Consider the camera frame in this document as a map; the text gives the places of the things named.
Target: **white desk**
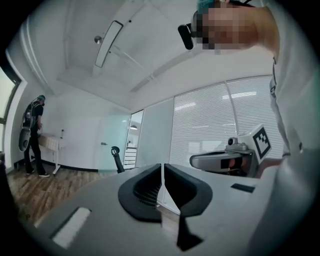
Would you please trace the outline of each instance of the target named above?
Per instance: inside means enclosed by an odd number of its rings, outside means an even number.
[[[39,138],[39,145],[44,148],[50,149],[56,153],[55,154],[55,169],[52,173],[53,175],[55,175],[60,168],[60,165],[58,165],[59,150],[62,148],[65,148],[67,146],[66,141],[63,140],[62,138],[56,137],[52,134],[42,133]]]

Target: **white ceiling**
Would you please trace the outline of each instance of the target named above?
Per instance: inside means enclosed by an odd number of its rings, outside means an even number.
[[[35,55],[54,93],[63,84],[127,109],[150,79],[184,62],[189,54],[178,26],[190,22],[197,0],[48,0],[31,15]],[[111,22],[124,27],[99,74],[94,72]]]

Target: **sneaker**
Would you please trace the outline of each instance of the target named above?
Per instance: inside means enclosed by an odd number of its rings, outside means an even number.
[[[50,177],[50,174],[45,172],[43,174],[39,174],[39,177],[48,178],[48,177]]]
[[[27,171],[26,174],[30,175],[30,174],[33,174],[34,172],[35,172],[35,169],[32,169],[32,171]]]

